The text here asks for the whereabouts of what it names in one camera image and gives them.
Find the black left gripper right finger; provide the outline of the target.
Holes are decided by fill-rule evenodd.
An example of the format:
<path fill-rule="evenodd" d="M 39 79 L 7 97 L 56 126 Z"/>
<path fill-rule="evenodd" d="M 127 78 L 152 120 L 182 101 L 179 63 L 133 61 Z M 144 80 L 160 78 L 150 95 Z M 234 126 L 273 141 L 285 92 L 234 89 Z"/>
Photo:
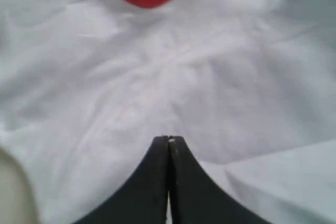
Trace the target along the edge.
<path fill-rule="evenodd" d="M 224 192 L 202 169 L 185 139 L 169 139 L 170 207 L 173 223 L 267 223 Z"/>

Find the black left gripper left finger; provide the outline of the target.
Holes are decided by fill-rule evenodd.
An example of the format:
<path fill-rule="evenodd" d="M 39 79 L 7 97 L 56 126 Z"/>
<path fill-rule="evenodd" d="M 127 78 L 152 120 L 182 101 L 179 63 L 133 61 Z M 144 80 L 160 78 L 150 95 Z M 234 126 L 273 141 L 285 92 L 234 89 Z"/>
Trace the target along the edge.
<path fill-rule="evenodd" d="M 79 224 L 166 223 L 169 138 L 157 136 L 127 181 Z"/>

